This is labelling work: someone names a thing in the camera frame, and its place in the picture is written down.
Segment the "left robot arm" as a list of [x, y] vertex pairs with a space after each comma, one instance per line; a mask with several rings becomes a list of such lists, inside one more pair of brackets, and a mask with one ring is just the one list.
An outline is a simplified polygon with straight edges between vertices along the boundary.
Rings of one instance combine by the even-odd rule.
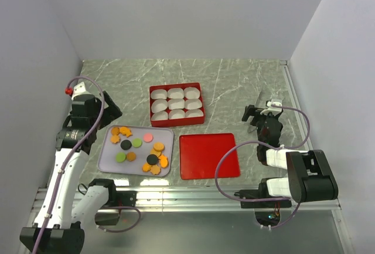
[[80, 253], [84, 227], [102, 207], [118, 204], [114, 181], [95, 179], [83, 199], [74, 205], [80, 174], [88, 161], [97, 131], [121, 117], [107, 92], [100, 97], [68, 88], [71, 112], [56, 137], [55, 163], [42, 207], [31, 227], [21, 230], [20, 241], [31, 253]]

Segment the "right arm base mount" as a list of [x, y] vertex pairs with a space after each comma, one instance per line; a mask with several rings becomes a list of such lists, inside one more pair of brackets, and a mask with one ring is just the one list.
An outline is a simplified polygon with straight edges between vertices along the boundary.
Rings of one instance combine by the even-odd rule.
[[[234, 193], [235, 197], [241, 199], [260, 199], [270, 198], [267, 193], [261, 193], [257, 189], [241, 189]], [[262, 202], [240, 202], [242, 209], [257, 209], [257, 208], [290, 208], [292, 202], [287, 201], [262, 201]]]

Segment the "orange round sandwich cookie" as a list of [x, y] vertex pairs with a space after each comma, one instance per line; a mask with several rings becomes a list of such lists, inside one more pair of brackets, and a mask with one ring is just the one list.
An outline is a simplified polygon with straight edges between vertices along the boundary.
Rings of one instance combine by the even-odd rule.
[[155, 151], [162, 152], [165, 149], [165, 145], [161, 142], [157, 142], [153, 145]]

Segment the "brown round cookie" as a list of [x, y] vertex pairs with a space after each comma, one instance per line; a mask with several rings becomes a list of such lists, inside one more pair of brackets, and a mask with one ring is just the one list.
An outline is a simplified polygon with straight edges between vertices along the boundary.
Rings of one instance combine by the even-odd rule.
[[134, 161], [137, 159], [137, 155], [134, 152], [129, 152], [126, 154], [126, 160]]

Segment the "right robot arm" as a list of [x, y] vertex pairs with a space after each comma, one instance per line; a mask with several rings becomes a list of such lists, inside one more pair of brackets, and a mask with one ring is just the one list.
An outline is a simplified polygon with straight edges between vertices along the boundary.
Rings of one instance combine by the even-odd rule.
[[339, 188], [322, 150], [292, 150], [280, 144], [283, 129], [279, 121], [283, 109], [279, 102], [269, 101], [262, 109], [245, 107], [242, 121], [253, 119], [250, 125], [257, 130], [257, 158], [260, 163], [287, 171], [284, 178], [263, 179], [258, 200], [272, 206], [278, 198], [291, 198], [297, 203], [330, 201], [338, 198]]

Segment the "pink sandwich cookie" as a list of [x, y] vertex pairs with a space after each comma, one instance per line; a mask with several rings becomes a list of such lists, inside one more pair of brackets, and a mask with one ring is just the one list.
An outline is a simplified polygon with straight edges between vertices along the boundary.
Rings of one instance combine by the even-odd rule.
[[144, 134], [143, 136], [143, 140], [146, 142], [146, 143], [150, 143], [152, 140], [154, 139], [153, 135], [151, 133], [146, 133]]

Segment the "orange round cookie hidden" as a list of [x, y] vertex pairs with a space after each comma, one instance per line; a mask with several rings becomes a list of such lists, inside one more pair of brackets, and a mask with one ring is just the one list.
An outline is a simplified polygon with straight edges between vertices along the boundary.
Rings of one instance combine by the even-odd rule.
[[162, 154], [162, 152], [161, 152], [161, 151], [157, 151], [157, 150], [155, 150], [155, 149], [153, 148], [153, 149], [150, 151], [150, 154], [153, 154], [153, 155], [159, 157], [159, 156]]

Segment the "metal tongs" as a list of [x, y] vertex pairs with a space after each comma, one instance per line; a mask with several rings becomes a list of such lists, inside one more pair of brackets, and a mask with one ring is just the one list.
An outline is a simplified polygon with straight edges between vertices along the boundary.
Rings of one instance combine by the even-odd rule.
[[264, 107], [257, 107], [261, 100], [261, 96], [263, 95], [263, 91], [260, 91], [257, 101], [255, 104], [249, 104], [245, 106], [245, 111], [242, 116], [241, 121], [246, 122], [250, 117], [252, 117], [250, 124], [248, 125], [247, 132], [250, 134], [257, 130], [257, 123], [259, 121], [266, 121], [268, 119], [275, 119], [278, 120], [281, 114], [283, 113], [283, 109], [270, 109], [270, 107], [275, 103], [277, 106], [281, 106], [283, 103], [283, 99], [276, 99], [271, 98], [265, 101]]

